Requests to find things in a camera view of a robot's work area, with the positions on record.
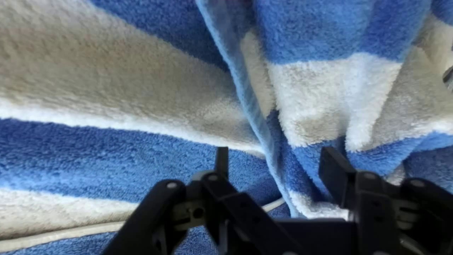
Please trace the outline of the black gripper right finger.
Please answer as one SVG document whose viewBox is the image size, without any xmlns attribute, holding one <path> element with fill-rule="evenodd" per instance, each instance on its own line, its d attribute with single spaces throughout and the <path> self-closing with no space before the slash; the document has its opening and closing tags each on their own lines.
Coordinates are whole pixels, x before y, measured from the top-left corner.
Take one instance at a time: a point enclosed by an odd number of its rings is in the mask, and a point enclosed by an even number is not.
<svg viewBox="0 0 453 255">
<path fill-rule="evenodd" d="M 325 219 L 333 255 L 453 255 L 453 195 L 424 178 L 394 185 L 322 147 L 318 176 L 348 219 Z"/>
</svg>

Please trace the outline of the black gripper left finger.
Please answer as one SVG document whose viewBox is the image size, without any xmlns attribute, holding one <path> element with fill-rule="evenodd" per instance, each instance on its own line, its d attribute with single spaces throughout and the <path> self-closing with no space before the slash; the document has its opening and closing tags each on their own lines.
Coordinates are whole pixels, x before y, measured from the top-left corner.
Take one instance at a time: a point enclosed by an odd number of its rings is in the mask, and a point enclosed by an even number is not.
<svg viewBox="0 0 453 255">
<path fill-rule="evenodd" d="M 301 255 L 302 248 L 227 180 L 227 149 L 188 184 L 154 184 L 101 255 L 172 255 L 189 229 L 203 227 L 217 255 Z"/>
</svg>

